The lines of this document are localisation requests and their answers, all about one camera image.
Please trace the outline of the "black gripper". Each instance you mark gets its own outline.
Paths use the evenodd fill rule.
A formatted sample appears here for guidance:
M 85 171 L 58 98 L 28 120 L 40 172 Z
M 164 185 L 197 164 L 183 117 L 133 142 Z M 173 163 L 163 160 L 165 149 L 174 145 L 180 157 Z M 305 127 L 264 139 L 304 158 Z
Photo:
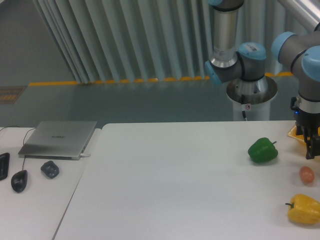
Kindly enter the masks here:
M 292 97 L 290 109 L 294 111 L 294 120 L 299 134 L 303 134 L 306 144 L 307 160 L 320 155 L 320 102 L 309 101 L 302 96 Z

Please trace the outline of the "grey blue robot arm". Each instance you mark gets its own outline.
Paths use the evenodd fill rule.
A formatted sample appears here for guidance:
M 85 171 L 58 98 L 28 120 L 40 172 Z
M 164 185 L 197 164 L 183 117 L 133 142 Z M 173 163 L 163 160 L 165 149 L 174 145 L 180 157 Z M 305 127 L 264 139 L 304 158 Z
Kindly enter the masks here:
M 255 42 L 235 46 L 241 0 L 211 0 L 214 10 L 213 52 L 205 70 L 215 84 L 228 83 L 228 97 L 240 104 L 270 101 L 276 83 L 265 76 L 265 48 Z M 308 30 L 299 36 L 287 31 L 275 38 L 271 52 L 298 79 L 298 95 L 291 99 L 296 134 L 306 144 L 306 158 L 320 154 L 320 3 L 317 0 L 283 0 L 286 8 Z

